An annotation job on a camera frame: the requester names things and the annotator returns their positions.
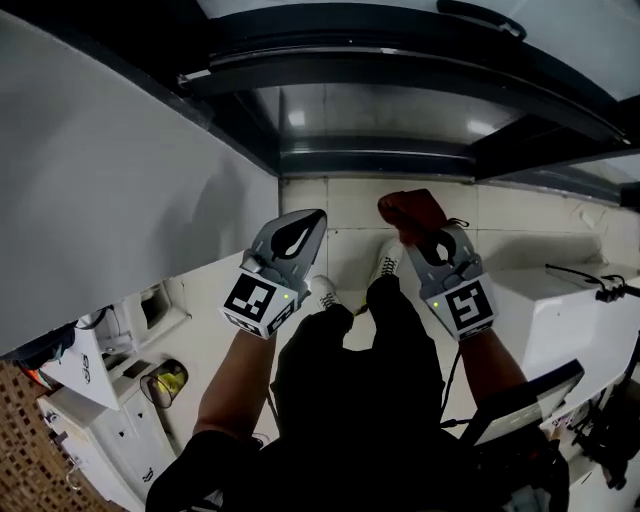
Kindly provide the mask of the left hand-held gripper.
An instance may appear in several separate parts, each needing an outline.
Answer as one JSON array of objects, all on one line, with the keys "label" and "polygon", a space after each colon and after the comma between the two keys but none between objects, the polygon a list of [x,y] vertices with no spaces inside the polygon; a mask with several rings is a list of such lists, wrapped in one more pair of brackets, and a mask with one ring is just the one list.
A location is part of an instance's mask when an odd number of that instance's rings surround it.
[{"label": "left hand-held gripper", "polygon": [[322,209],[293,211],[265,224],[243,254],[221,314],[250,334],[273,336],[309,295],[306,277],[326,228]]}]

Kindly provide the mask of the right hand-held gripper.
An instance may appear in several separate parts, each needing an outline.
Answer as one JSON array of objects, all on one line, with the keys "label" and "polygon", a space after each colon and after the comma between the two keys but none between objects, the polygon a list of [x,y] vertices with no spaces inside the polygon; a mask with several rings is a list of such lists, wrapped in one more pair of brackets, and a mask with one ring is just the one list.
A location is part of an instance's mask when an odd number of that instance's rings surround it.
[{"label": "right hand-held gripper", "polygon": [[[458,225],[447,226],[445,231],[455,245],[450,264],[448,249],[440,242],[406,249],[421,284],[420,298],[451,337],[461,341],[490,328],[498,306],[491,277],[481,272],[481,257],[466,231]],[[450,265],[455,273],[450,274]]]}]

